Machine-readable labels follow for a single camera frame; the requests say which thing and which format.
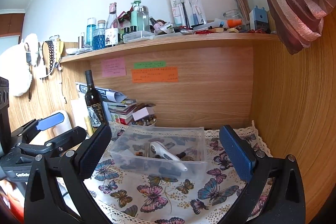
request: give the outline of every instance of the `paper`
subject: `paper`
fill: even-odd
[[[139,62],[134,63],[135,69],[151,69],[151,68],[164,68],[166,61],[152,61],[152,62]]]
[[[126,75],[125,59],[123,57],[103,60],[101,62],[102,77],[117,77]]]
[[[177,67],[133,69],[133,83],[178,82]]]

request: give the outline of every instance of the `stack of books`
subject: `stack of books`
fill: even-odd
[[[111,114],[113,122],[122,123],[124,125],[129,125],[133,121],[133,111],[137,107],[137,100],[125,98],[120,103],[115,103],[111,101],[106,101],[108,110]]]

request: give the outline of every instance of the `green sticky note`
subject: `green sticky note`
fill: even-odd
[[[151,69],[151,68],[164,68],[166,61],[152,61],[152,62],[139,62],[134,63],[135,69]]]

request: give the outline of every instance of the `toothbrush package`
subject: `toothbrush package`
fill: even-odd
[[[206,17],[201,0],[170,0],[174,21],[177,26],[192,28],[206,24]]]

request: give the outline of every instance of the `bottle cap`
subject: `bottle cap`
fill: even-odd
[[[88,18],[87,25],[97,25],[97,19],[95,17]]]
[[[241,19],[229,19],[227,21],[227,26],[229,28],[234,28],[242,24],[243,24],[243,21]]]

